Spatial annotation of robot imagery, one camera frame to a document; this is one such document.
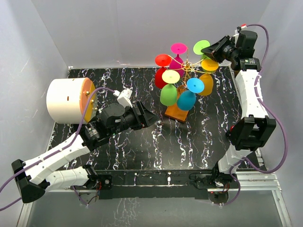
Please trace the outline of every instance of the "black marble table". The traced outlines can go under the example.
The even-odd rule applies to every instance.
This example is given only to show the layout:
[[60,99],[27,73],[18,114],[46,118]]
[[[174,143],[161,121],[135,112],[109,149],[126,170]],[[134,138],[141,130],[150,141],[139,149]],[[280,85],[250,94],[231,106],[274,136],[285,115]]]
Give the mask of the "black marble table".
[[[63,169],[91,164],[95,170],[201,170],[211,169],[230,143],[225,132],[241,117],[241,106],[228,67],[213,74],[214,88],[209,96],[199,96],[185,123],[164,116],[160,89],[154,84],[157,68],[115,68],[70,70],[69,78],[90,78],[96,87],[133,90],[131,101],[142,101],[160,121],[139,131],[127,130],[113,136],[90,154],[66,164]],[[107,91],[98,94],[98,107],[116,102]],[[72,125],[55,124],[49,148],[63,142],[74,132]],[[258,166],[257,157],[249,158]],[[240,168],[251,169],[247,163]]]

